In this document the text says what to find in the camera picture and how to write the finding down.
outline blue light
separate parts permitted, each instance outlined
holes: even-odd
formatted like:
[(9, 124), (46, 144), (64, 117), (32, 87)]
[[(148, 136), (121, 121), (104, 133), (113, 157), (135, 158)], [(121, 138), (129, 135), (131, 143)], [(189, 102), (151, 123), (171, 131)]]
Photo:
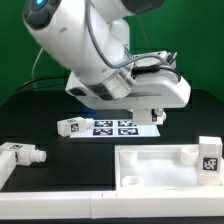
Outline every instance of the blue light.
[(37, 5), (40, 5), (43, 2), (43, 0), (37, 0)]

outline white plastic part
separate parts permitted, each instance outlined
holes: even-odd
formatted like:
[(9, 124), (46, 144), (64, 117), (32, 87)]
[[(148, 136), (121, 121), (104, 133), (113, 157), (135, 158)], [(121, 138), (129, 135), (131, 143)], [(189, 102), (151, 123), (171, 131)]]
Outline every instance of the white plastic part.
[(124, 44), (126, 49), (130, 50), (130, 27), (125, 20), (118, 19), (113, 21), (110, 24), (110, 33), (114, 37), (117, 37)]
[(224, 186), (224, 159), (221, 160), (221, 175), (220, 175), (220, 184)]
[(198, 161), (197, 147), (183, 147), (181, 149), (180, 162), (185, 166), (194, 166)]
[(62, 137), (78, 134), (93, 128), (94, 120), (92, 118), (84, 119), (82, 117), (71, 118), (57, 122), (58, 134)]
[(199, 138), (198, 184), (220, 185), (222, 140), (219, 137)]
[(144, 181), (138, 176), (127, 176), (122, 179), (122, 187), (138, 188), (144, 186)]
[(0, 190), (8, 180), (16, 167), (16, 157), (14, 151), (3, 151), (0, 153)]
[[(105, 65), (92, 43), (85, 23), (85, 9), (85, 0), (63, 0), (46, 28), (34, 30), (26, 23), (25, 25), (48, 54), (62, 66), (74, 71), (84, 85), (90, 86), (102, 83), (115, 70)], [(93, 32), (105, 57), (112, 64), (126, 60), (123, 43), (111, 35), (110, 27), (94, 7), (91, 7), (91, 21)]]
[(6, 142), (0, 146), (0, 152), (15, 152), (16, 164), (29, 166), (32, 162), (45, 162), (47, 154), (45, 151), (36, 150), (35, 145), (9, 143)]
[(134, 167), (138, 161), (137, 150), (132, 148), (124, 148), (120, 151), (120, 164), (121, 166)]
[[(117, 146), (116, 147), (116, 189), (122, 190), (122, 179), (126, 176), (138, 176), (148, 188), (195, 188), (197, 187), (197, 166), (185, 166), (180, 162), (183, 147), (197, 145), (167, 146)], [(120, 151), (132, 148), (138, 153), (135, 167), (124, 167), (120, 163)]]
[(152, 109), (133, 109), (133, 121), (136, 125), (162, 125), (166, 120), (166, 114), (163, 112), (161, 117), (153, 117)]
[(31, 162), (42, 163), (45, 162), (47, 158), (47, 153), (44, 151), (32, 150), (30, 153), (30, 160)]
[[(166, 160), (171, 159), (172, 162), (172, 159), (176, 159), (176, 167), (179, 169), (181, 166), (178, 163), (180, 150), (184, 146), (198, 147), (198, 145), (135, 145), (128, 147), (136, 149), (138, 154), (147, 160), (162, 157)], [(123, 147), (127, 146), (115, 147), (117, 187), (115, 191), (2, 193), (0, 219), (223, 216), (224, 187), (222, 186), (148, 187), (145, 179), (144, 187), (140, 190), (117, 186), (119, 182), (117, 178), (120, 178), (117, 176), (119, 173), (119, 150)]]
[(103, 101), (93, 97), (94, 95), (81, 85), (78, 78), (72, 74), (69, 77), (67, 91), (78, 88), (89, 96), (76, 96), (76, 98), (87, 107), (95, 110), (114, 109), (149, 109), (152, 108), (181, 108), (185, 107), (189, 101), (190, 86), (182, 77), (177, 84), (167, 78), (169, 72), (161, 71), (160, 75), (150, 74), (150, 77), (141, 75), (136, 78), (136, 85), (132, 88), (132, 93), (125, 98), (113, 101)]

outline white tray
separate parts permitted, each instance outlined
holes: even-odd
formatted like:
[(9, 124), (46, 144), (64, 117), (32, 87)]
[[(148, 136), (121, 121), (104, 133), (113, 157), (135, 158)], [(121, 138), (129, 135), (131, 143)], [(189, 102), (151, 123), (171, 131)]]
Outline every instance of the white tray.
[[(197, 186), (196, 168), (179, 163), (183, 145), (131, 146), (135, 169), (120, 166), (123, 147), (115, 147), (115, 191), (0, 193), (0, 220), (224, 216), (224, 187)], [(145, 185), (122, 187), (125, 175)]]

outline black cable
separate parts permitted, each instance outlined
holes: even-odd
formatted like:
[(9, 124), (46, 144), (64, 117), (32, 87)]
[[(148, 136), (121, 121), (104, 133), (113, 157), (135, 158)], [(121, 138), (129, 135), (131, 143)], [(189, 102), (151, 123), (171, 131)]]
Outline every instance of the black cable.
[(43, 80), (51, 80), (51, 79), (63, 79), (63, 78), (68, 78), (69, 75), (59, 75), (59, 76), (45, 76), (45, 77), (41, 77), (41, 78), (37, 78), (37, 79), (32, 79), (26, 83), (24, 83), (22, 86), (20, 86), (15, 92), (19, 92), (22, 89), (24, 89), (26, 86), (35, 83), (35, 82), (40, 82)]
[(24, 92), (29, 92), (29, 91), (34, 91), (34, 90), (39, 90), (39, 89), (46, 89), (46, 88), (52, 88), (52, 87), (57, 87), (57, 86), (64, 86), (65, 84), (55, 84), (55, 85), (47, 85), (47, 86), (40, 86), (40, 87), (35, 87), (35, 88), (31, 88), (31, 89), (26, 89), (26, 90), (20, 90), (20, 91), (16, 91), (15, 93), (13, 93), (12, 95), (10, 95), (9, 97), (7, 97), (1, 107), (3, 107), (12, 97), (20, 94), (20, 93), (24, 93)]
[(173, 72), (176, 75), (178, 82), (181, 81), (181, 75), (175, 69), (172, 69), (168, 66), (161, 66), (160, 64), (154, 64), (154, 65), (150, 65), (150, 66), (134, 67), (132, 69), (132, 74), (134, 76), (137, 76), (137, 75), (145, 74), (147, 72), (152, 72), (152, 73), (158, 72), (160, 70), (167, 70), (167, 71)]

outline circular hole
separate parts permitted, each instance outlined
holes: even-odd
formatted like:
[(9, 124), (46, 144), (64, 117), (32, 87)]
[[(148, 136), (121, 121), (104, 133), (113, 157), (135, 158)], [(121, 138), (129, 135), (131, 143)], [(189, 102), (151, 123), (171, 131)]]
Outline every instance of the circular hole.
[(65, 33), (66, 31), (67, 31), (67, 27), (64, 27), (59, 31), (59, 33), (62, 34), (62, 33)]
[(127, 176), (122, 179), (123, 187), (135, 187), (135, 186), (143, 186), (144, 182), (141, 177), (138, 176)]
[(181, 151), (185, 152), (185, 153), (197, 153), (198, 148), (196, 148), (196, 147), (185, 147), (185, 148), (182, 148)]
[(105, 72), (107, 72), (107, 69), (103, 69), (101, 73), (105, 73)]

